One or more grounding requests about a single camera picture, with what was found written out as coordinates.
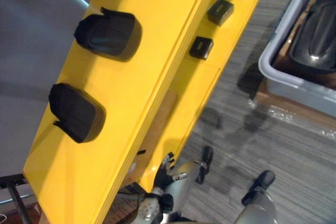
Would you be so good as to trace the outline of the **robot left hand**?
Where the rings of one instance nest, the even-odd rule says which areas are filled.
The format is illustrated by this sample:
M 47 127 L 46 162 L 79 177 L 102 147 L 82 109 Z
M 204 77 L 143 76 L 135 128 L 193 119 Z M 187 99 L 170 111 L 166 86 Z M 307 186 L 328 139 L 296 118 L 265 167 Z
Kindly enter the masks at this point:
M 174 162 L 174 154 L 169 152 L 161 162 L 159 169 L 156 172 L 153 187 L 164 190 L 168 185 L 173 183 L 172 175 L 169 175 L 170 166 Z

